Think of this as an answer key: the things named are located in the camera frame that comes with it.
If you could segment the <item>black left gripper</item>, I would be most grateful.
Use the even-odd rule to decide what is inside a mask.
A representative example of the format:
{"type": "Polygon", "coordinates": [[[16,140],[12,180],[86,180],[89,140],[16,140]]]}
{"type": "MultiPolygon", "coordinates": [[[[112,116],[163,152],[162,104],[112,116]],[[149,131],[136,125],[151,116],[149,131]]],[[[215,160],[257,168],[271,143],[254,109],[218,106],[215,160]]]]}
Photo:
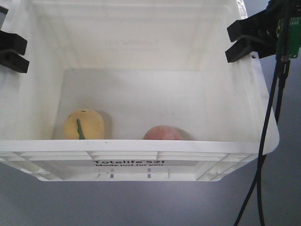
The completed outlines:
{"type": "MultiPolygon", "coordinates": [[[[0,6],[0,13],[7,14],[8,9],[0,6]]],[[[0,64],[19,73],[27,73],[29,61],[19,55],[24,55],[27,40],[16,33],[0,32],[0,64]]]]}

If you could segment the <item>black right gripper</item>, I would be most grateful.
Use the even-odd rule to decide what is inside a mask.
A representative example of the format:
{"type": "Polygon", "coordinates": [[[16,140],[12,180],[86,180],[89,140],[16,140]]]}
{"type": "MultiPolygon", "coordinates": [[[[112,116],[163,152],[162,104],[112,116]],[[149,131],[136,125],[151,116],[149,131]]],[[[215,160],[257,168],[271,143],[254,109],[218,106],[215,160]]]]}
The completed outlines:
{"type": "MultiPolygon", "coordinates": [[[[234,63],[246,55],[257,52],[259,59],[275,55],[278,37],[276,29],[285,18],[287,0],[270,0],[265,10],[245,19],[236,20],[227,28],[231,42],[235,42],[225,55],[228,63],[234,63]]],[[[301,16],[301,2],[292,1],[291,17],[301,16]]]]}

